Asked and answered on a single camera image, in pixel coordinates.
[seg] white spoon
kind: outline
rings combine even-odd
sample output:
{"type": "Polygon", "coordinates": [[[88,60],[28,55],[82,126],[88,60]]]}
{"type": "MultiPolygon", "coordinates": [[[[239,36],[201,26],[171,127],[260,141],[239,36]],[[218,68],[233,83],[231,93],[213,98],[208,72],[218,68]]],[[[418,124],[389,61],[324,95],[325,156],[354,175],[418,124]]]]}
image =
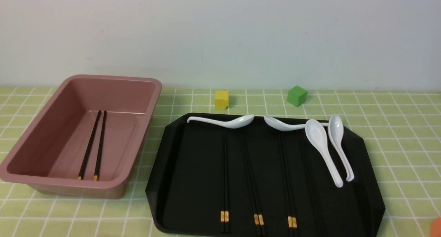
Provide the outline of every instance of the white spoon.
{"type": "MultiPolygon", "coordinates": [[[[279,131],[293,131],[293,130],[303,129],[306,126],[306,124],[297,124],[297,125],[286,124],[282,121],[277,120],[276,118],[273,118],[272,116],[263,116],[263,120],[270,127],[275,128],[279,131]]],[[[321,123],[321,125],[327,127],[328,123],[321,123]]]]}
{"type": "Polygon", "coordinates": [[[338,188],[343,187],[343,180],[340,174],[338,174],[337,168],[328,151],[328,137],[326,136],[324,127],[318,121],[310,119],[306,122],[305,132],[309,142],[320,152],[332,176],[332,180],[334,180],[334,184],[338,188]]]}
{"type": "Polygon", "coordinates": [[[346,170],[346,181],[352,181],[354,179],[354,172],[352,170],[351,164],[346,158],[345,153],[343,152],[343,148],[341,147],[341,140],[343,139],[343,122],[341,121],[340,116],[333,115],[331,119],[329,119],[329,127],[328,127],[328,135],[331,140],[332,146],[334,146],[337,154],[340,156],[343,165],[346,170]]]}
{"type": "Polygon", "coordinates": [[[224,121],[218,121],[204,117],[191,116],[187,119],[187,123],[189,123],[190,121],[200,121],[226,128],[240,128],[250,124],[253,121],[253,119],[254,119],[254,115],[246,115],[246,116],[238,117],[231,121],[224,122],[224,121]]]}

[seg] table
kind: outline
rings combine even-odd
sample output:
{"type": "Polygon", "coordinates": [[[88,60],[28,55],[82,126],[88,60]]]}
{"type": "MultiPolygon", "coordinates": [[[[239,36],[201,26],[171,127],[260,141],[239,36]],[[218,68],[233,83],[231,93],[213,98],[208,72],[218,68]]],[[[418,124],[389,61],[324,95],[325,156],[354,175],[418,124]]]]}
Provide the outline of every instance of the table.
{"type": "MultiPolygon", "coordinates": [[[[0,87],[0,160],[55,90],[0,87]]],[[[339,114],[364,138],[386,204],[378,236],[429,236],[441,216],[441,92],[308,91],[295,107],[286,102],[288,91],[229,90],[230,107],[214,110],[214,91],[162,90],[123,199],[43,195],[0,181],[0,236],[174,236],[154,226],[144,190],[164,127],[189,112],[322,120],[339,114]]]]}

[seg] chopsticks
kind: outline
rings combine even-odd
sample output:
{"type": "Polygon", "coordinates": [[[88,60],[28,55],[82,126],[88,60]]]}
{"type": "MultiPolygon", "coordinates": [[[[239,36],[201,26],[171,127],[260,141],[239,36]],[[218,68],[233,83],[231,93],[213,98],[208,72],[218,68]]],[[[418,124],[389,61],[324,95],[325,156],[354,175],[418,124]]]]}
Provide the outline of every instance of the chopsticks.
{"type": "Polygon", "coordinates": [[[242,136],[242,154],[244,157],[245,171],[247,173],[249,195],[252,197],[253,217],[258,236],[266,236],[265,223],[263,221],[257,188],[255,187],[253,168],[250,164],[245,137],[242,136]]]}
{"type": "Polygon", "coordinates": [[[103,156],[103,142],[104,142],[104,130],[106,128],[107,110],[104,111],[103,125],[101,126],[100,144],[98,146],[98,155],[96,156],[95,174],[93,176],[94,181],[99,180],[101,169],[101,157],[103,156]]]}
{"type": "Polygon", "coordinates": [[[222,156],[222,206],[220,210],[220,231],[222,233],[230,232],[230,205],[228,192],[228,150],[227,150],[227,134],[224,133],[224,152],[222,156]]]}
{"type": "MultiPolygon", "coordinates": [[[[96,134],[96,129],[98,127],[98,122],[100,121],[100,116],[101,116],[101,111],[98,110],[98,115],[96,115],[96,119],[95,119],[95,124],[93,125],[93,129],[92,129],[92,133],[90,134],[90,139],[89,139],[89,143],[87,144],[87,148],[85,150],[85,154],[84,154],[84,158],[81,164],[81,168],[80,171],[78,173],[78,180],[83,180],[84,179],[84,173],[85,173],[85,169],[87,167],[87,162],[89,161],[89,157],[90,157],[90,152],[92,150],[92,146],[93,146],[93,140],[95,139],[95,134],[96,134]]],[[[102,151],[103,151],[103,143],[104,143],[104,130],[105,130],[105,126],[106,126],[106,119],[107,119],[107,111],[104,111],[104,115],[103,115],[103,123],[101,126],[101,136],[100,136],[100,143],[98,146],[98,155],[96,157],[96,164],[95,164],[95,173],[93,176],[93,180],[94,181],[98,181],[99,180],[99,174],[100,174],[100,169],[101,169],[101,157],[102,157],[102,151]]]]}
{"type": "Polygon", "coordinates": [[[295,217],[293,194],[291,193],[291,179],[288,172],[288,160],[285,154],[285,148],[282,140],[282,136],[279,135],[279,146],[280,146],[280,161],[282,170],[282,181],[283,181],[283,194],[285,198],[285,205],[287,207],[288,214],[288,229],[290,237],[294,237],[295,231],[297,229],[297,219],[295,217]]]}

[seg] green cube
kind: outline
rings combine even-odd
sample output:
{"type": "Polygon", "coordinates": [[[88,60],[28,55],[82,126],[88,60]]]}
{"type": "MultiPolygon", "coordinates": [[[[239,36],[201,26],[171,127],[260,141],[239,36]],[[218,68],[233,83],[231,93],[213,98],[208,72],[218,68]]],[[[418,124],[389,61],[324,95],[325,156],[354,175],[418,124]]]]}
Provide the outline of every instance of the green cube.
{"type": "Polygon", "coordinates": [[[295,86],[293,89],[289,90],[286,101],[296,107],[299,107],[305,102],[306,94],[308,94],[308,92],[305,89],[301,88],[300,86],[295,86]]]}

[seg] black tray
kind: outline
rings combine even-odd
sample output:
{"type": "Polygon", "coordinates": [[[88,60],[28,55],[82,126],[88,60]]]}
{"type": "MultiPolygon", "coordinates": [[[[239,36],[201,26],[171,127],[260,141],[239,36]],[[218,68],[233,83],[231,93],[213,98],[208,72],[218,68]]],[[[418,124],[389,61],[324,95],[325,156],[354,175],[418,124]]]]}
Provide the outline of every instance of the black tray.
{"type": "MultiPolygon", "coordinates": [[[[289,164],[298,232],[296,237],[376,236],[385,211],[364,141],[345,128],[343,150],[355,179],[346,172],[329,143],[331,157],[345,184],[337,188],[318,151],[304,130],[279,132],[255,117],[240,129],[192,121],[201,116],[220,121],[233,115],[189,113],[169,124],[145,190],[156,227],[166,233],[254,237],[256,229],[247,188],[241,135],[244,135],[268,237],[288,237],[280,169],[279,135],[289,164]],[[223,135],[227,132],[230,188],[230,233],[220,233],[223,135]]],[[[305,119],[285,119],[304,124],[305,119]]]]}

